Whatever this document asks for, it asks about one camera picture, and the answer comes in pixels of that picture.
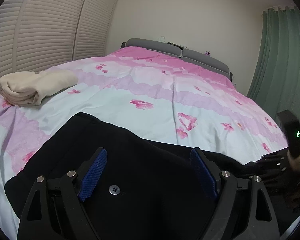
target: blue textured pad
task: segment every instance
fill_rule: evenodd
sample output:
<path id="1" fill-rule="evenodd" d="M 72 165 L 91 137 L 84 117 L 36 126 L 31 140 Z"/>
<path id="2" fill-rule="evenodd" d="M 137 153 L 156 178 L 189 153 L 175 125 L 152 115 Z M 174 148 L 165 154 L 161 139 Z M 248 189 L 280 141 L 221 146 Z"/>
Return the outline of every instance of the blue textured pad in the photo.
<path id="1" fill-rule="evenodd" d="M 205 195 L 216 199 L 218 197 L 216 182 L 195 149 L 192 149 L 190 152 L 190 163 L 197 174 Z"/>
<path id="2" fill-rule="evenodd" d="M 78 194 L 79 199 L 84 202 L 87 197 L 92 195 L 92 192 L 98 183 L 98 180 L 106 166 L 108 154 L 105 149 L 101 150 L 98 157 L 95 159 L 89 171 L 86 173 L 81 181 L 81 189 Z"/>

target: bedspread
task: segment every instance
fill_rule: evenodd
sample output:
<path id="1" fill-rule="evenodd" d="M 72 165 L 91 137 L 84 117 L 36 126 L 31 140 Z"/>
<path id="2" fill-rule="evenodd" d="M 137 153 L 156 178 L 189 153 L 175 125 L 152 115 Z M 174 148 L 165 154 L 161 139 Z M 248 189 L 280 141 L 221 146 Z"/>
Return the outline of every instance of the bedspread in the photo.
<path id="1" fill-rule="evenodd" d="M 19 220 L 4 184 L 77 112 L 141 138 L 200 147 L 243 164 L 287 147 L 275 122 L 225 76 L 178 58 L 125 47 L 51 69 L 73 71 L 78 84 L 40 106 L 11 106 L 0 95 L 0 227 L 10 239 Z"/>

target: white louvered closet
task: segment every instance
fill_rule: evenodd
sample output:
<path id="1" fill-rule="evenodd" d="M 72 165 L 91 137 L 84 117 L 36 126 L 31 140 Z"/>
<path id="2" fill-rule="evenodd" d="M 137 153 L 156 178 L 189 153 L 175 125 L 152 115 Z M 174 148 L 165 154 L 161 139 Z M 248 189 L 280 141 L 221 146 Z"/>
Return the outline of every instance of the white louvered closet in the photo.
<path id="1" fill-rule="evenodd" d="M 5 0 L 0 77 L 104 55 L 117 0 Z"/>

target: gray headboard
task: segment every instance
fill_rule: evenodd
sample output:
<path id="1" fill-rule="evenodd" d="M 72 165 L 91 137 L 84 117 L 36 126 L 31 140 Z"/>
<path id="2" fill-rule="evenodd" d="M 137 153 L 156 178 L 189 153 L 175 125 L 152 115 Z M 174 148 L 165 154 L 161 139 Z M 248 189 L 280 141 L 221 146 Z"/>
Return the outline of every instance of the gray headboard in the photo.
<path id="1" fill-rule="evenodd" d="M 179 47 L 168 43 L 138 38 L 131 38 L 127 42 L 123 42 L 121 48 L 127 46 L 142 47 L 145 49 L 161 52 L 172 57 L 178 57 L 185 62 L 189 62 L 203 67 L 205 69 L 208 69 L 210 71 L 213 71 L 215 73 L 224 75 L 230 81 L 232 81 L 232 73 L 229 71 L 229 68 L 226 64 L 213 57 L 204 55 L 200 52 L 190 49 L 181 50 Z"/>

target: folded blanket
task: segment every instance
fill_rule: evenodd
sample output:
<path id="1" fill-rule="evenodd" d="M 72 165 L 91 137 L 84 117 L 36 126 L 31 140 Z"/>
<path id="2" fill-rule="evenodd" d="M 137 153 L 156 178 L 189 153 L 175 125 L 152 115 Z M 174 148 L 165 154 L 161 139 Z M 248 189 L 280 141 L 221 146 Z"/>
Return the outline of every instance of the folded blanket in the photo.
<path id="1" fill-rule="evenodd" d="M 15 72 L 0 78 L 0 94 L 12 105 L 38 106 L 42 99 L 77 84 L 69 70 Z"/>

